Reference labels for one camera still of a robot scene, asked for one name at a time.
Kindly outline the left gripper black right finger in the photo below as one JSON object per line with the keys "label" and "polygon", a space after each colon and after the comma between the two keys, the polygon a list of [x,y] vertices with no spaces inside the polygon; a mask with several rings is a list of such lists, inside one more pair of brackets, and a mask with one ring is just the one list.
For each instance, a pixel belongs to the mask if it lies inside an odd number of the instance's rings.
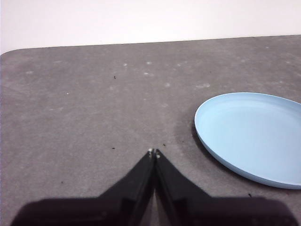
{"label": "left gripper black right finger", "polygon": [[288,207],[262,197],[212,197],[155,150],[156,192],[173,226],[295,226]]}

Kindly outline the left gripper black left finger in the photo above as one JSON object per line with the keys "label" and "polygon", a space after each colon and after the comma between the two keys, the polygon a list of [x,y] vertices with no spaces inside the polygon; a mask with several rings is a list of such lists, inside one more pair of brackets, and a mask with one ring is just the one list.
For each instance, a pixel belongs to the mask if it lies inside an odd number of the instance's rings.
{"label": "left gripper black left finger", "polygon": [[98,197],[43,199],[24,205],[13,226],[136,226],[153,192],[155,157],[150,149]]}

